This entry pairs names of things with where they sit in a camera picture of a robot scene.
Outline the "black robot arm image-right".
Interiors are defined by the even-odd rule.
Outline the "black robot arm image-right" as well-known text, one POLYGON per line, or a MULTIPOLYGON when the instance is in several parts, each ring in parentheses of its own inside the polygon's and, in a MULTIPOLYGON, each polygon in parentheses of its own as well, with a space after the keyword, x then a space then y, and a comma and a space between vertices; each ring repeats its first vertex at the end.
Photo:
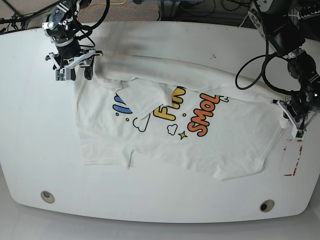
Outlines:
POLYGON ((317 114, 320 109, 320 75, 314 59, 302 49, 306 40, 289 17, 291 6, 290 0, 253 0, 248 16, 264 38, 266 49, 274 51, 266 53, 261 77, 270 89, 289 97, 282 104, 284 114, 303 132, 311 123, 308 114, 317 114), (299 90, 278 88, 268 81, 266 68, 273 58, 286 60, 290 76, 299 82, 299 90))

